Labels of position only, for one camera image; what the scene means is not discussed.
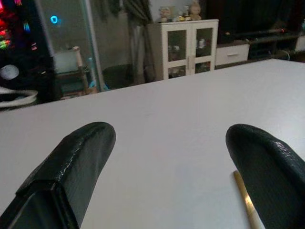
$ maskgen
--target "cabinet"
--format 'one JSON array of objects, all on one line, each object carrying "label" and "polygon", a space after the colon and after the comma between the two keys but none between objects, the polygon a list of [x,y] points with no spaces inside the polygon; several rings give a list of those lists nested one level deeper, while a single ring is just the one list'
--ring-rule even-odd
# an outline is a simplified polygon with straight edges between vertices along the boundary
[{"label": "cabinet", "polygon": [[218,20],[148,26],[157,80],[214,70]]}]

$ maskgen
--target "tv stand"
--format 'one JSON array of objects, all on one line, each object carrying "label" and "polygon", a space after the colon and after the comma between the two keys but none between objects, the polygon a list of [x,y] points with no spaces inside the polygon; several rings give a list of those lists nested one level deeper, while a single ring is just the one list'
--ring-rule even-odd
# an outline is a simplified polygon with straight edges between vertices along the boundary
[{"label": "tv stand", "polygon": [[[296,55],[305,55],[305,47],[296,50],[296,44],[299,39],[305,39],[305,36],[293,32],[285,32],[281,34],[269,34],[268,36],[259,37],[248,37],[243,40],[234,41],[233,43],[219,44],[217,45],[216,51],[216,69],[240,65],[249,62],[256,62],[267,59],[284,59],[291,60],[292,57]],[[244,52],[234,52],[233,50],[240,49],[240,45],[248,45],[248,56],[243,60],[238,60],[236,62],[228,61],[224,62],[225,50],[230,49],[230,53],[234,53],[236,56],[244,56]]]}]

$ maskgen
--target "white table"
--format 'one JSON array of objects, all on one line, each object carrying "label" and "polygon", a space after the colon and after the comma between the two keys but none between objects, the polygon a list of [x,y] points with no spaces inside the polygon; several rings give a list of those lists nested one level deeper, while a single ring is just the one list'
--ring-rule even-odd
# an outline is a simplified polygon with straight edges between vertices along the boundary
[{"label": "white table", "polygon": [[61,139],[112,124],[83,229],[244,229],[225,145],[246,123],[305,158],[305,64],[268,60],[0,114],[0,214]]}]

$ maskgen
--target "dark curtain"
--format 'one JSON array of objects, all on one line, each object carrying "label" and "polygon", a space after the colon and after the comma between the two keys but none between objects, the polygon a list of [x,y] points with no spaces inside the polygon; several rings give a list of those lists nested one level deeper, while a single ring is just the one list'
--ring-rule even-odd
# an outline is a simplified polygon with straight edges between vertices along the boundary
[{"label": "dark curtain", "polygon": [[152,15],[150,12],[149,0],[123,0],[125,10],[130,20],[136,22],[139,26],[143,26],[144,39],[144,60],[143,73],[145,82],[152,82],[155,80],[155,69],[153,64],[153,53],[148,34],[147,25],[152,23]]}]

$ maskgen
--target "curtain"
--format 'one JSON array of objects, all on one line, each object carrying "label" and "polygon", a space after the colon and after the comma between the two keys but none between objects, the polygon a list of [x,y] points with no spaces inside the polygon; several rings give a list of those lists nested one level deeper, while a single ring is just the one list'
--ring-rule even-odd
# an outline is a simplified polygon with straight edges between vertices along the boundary
[{"label": "curtain", "polygon": [[[139,53],[135,54],[133,64],[134,66],[137,66],[138,62],[142,62],[145,82],[146,83],[152,82],[155,80],[155,69],[153,64],[152,47],[147,28],[147,25],[153,22],[152,15],[150,12],[149,0],[123,0],[123,4],[129,16],[129,19],[131,20],[130,26],[134,30],[132,34],[133,35],[138,34],[138,36],[140,36],[140,38],[136,38],[135,36],[133,36],[133,39],[137,40],[136,42],[133,41],[133,43],[140,44],[141,43],[139,42],[140,39],[141,38],[143,39],[144,54],[143,55]],[[140,50],[141,50],[140,45],[137,45],[135,51],[140,52]]]}]

